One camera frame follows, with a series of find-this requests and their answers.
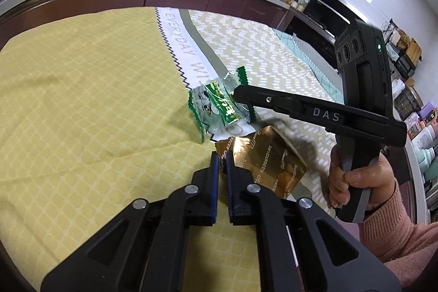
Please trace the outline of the pink-sleeved right forearm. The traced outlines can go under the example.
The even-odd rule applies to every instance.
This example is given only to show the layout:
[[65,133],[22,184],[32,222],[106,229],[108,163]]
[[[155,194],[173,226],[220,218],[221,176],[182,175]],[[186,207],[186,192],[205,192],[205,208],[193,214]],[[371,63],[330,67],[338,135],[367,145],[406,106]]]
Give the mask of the pink-sleeved right forearm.
[[360,242],[399,280],[403,291],[437,290],[437,223],[411,222],[399,185],[359,224]]

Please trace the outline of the right hand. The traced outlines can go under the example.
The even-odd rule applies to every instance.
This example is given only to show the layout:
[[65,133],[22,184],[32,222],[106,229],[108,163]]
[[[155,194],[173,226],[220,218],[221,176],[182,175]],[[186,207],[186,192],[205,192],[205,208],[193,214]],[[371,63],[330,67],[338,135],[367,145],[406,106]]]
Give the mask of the right hand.
[[350,201],[351,187],[370,189],[366,210],[373,210],[390,199],[395,191],[396,179],[389,161],[383,154],[371,166],[344,172],[337,146],[330,153],[328,199],[332,208],[346,205]]

